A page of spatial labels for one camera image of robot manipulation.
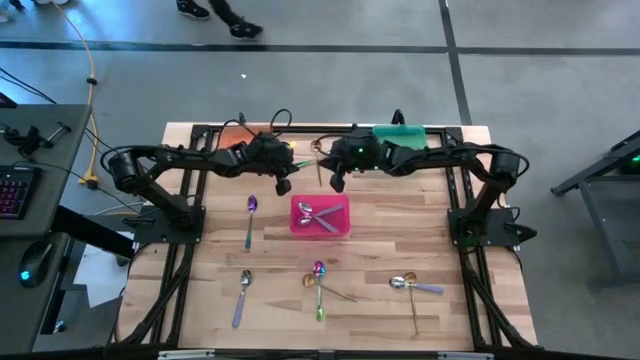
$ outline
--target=silver spoon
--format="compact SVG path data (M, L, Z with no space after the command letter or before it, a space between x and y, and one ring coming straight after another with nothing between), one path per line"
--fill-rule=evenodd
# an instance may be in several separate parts
M242 309L244 308L244 293L247 287L251 285L251 271L243 270L240 275L240 285L242 285L242 292L238 298L238 304L236 304L236 312L233 314L233 328L237 329L240 326L240 319L242 319Z
M247 240L244 242L244 250L251 251L251 231L253 230L253 213L258 210L258 199L251 195L247 200L247 209L249 210L249 230L247 231Z
M324 277L327 269L324 267L322 261L316 261L313 264L313 275L318 279L318 307L316 309L316 320L324 320L324 308L322 307L322 278Z
M434 292L437 294L444 294L444 288L440 286L409 283L402 276L394 276L389 279L389 285L394 289L414 288L418 290Z
M319 217L318 215L314 215L311 205L301 202L298 203L298 209L300 209L300 211L302 212L302 217L298 219L298 224L300 224L301 226L309 225L311 219L316 219L320 223L320 225L325 227L325 229L331 231L332 233L338 232L338 229L326 222L323 218Z

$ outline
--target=pink bin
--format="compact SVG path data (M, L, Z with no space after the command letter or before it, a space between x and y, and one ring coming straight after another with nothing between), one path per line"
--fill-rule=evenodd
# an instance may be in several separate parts
M332 233L315 219L306 226L298 225L298 219L302 217L302 212L298 208L298 203L301 202L311 205L314 213L342 204L342 209L322 216L322 219L335 227L338 232ZM291 198L289 229L296 235L310 237L337 237L348 234L351 229L349 198L346 195L294 195Z

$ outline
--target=person's foot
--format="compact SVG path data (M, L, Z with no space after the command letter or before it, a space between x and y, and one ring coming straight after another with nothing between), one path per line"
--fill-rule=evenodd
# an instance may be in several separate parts
M203 21L211 18L209 11L193 0L178 0L177 4L180 14L189 19Z
M244 19L240 18L240 21L229 27L231 37L238 40L255 40L260 34L262 34L262 26L252 24Z
M20 2L20 0L9 0L9 4L13 5L18 11L24 10L24 5Z

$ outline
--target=gray floor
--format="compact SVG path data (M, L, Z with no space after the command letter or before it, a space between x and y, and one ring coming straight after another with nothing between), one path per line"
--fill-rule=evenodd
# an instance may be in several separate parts
M89 40L233 43L219 21L190 22L169 0L74 2L69 14ZM0 24L0 41L75 40L55 9L26 5L25 14ZM446 45L437 0L233 5L265 25L264 44ZM640 46L640 3L632 0L449 0L449 6L458 46ZM94 58L101 82L95 113L111 145L158 143L168 121L222 121L239 111L264 121L281 107L299 122L386 123L401 108L412 123L460 124L447 54L94 51ZM610 271L598 234L577 193L563 199L549 193L638 130L639 60L460 56L473 124L490 126L496 143L532 162L508 199L523 208L520 222L539 231L522 258L536 332L548 349L640 354L640 286L587 289L588 279ZM83 51L0 49L0 66L59 102L86 100ZM5 82L0 91L18 102L42 102ZM82 145L77 172L84 173L90 149ZM101 186L114 191L99 174ZM87 214L115 205L75 180L63 201Z

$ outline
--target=wooden plank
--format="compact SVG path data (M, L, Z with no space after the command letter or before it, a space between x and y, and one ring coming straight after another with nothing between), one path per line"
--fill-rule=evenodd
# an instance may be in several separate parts
M187 145L192 123L169 123L163 143ZM483 126L463 127L466 141L490 142ZM295 142L295 160L313 159L309 146L318 134L284 134ZM431 146L438 140L428 139ZM330 142L323 144L328 149ZM182 324L181 347L286 348L351 350L470 350L469 321L460 263L450 245L449 208L444 170L391 178L377 172L346 177L351 233L339 239L299 239L289 232L293 194L333 194L329 171L318 185L314 167L293 174L293 191L275 194L269 177L243 175L225 179L211 175L203 199L205 232L196 247ZM163 174L158 182L170 192L180 187L182 171ZM195 191L195 178L192 192ZM474 191L481 184L472 178ZM255 194L259 208L253 222L253 247L244 251L248 225L246 199ZM460 192L464 204L464 194ZM119 327L130 333L155 300L167 245L147 247L130 272ZM523 336L535 332L522 274L511 253L487 249L495 299ZM304 288L302 276L315 260L327 266L325 285L355 297L345 301L324 293L326 321L315 320L315 289ZM239 329L231 322L240 292L240 272L248 268L254 282L247 289ZM445 288L443 295L415 291L420 334L413 333L409 293L388 286L389 277L414 271L419 281ZM479 303L481 314L484 306ZM169 324L170 314L165 321ZM486 316L480 317L488 339Z

